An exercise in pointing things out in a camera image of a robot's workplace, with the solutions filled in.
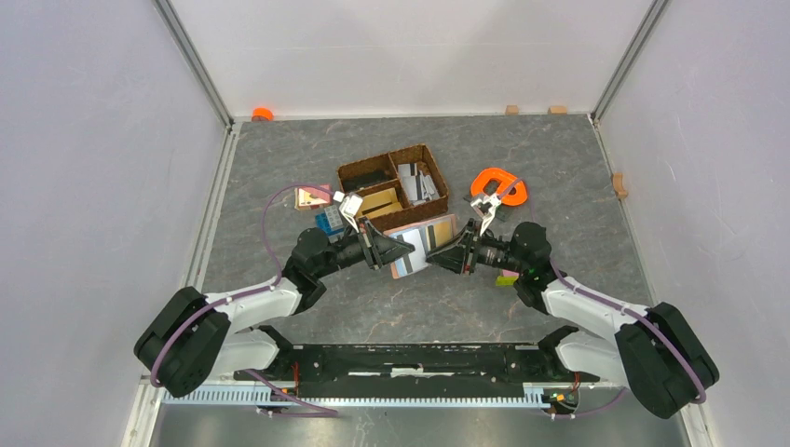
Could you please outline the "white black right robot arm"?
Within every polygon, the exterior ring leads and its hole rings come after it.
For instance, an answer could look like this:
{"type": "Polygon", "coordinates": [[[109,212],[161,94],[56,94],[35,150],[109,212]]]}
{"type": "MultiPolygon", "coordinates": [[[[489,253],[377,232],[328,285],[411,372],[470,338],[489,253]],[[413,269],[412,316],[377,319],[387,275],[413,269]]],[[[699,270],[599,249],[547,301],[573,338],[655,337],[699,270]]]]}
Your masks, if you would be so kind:
{"type": "Polygon", "coordinates": [[[510,239],[480,228],[470,220],[427,261],[461,275],[479,265],[515,272],[513,288],[526,306],[566,320],[538,344],[545,377],[594,375],[627,388],[662,419],[705,402],[720,372],[677,307],[635,305],[583,286],[556,267],[547,230],[537,223],[518,224],[510,239]]]}

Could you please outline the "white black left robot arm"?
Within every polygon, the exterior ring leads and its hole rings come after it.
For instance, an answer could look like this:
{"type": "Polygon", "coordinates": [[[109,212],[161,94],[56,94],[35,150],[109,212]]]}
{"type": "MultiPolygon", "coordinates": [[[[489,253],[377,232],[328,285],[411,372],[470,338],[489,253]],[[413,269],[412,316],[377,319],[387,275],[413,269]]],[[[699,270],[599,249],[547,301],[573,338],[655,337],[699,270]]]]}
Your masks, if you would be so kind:
{"type": "Polygon", "coordinates": [[[307,311],[326,292],[322,278],[354,264],[383,268],[412,253],[413,244],[389,237],[368,219],[336,241],[319,228],[304,230],[281,272],[235,291],[203,294],[192,286],[175,292],[133,347],[154,386],[180,398],[212,377],[252,369],[281,379],[292,353],[258,330],[272,318],[307,311]]]}

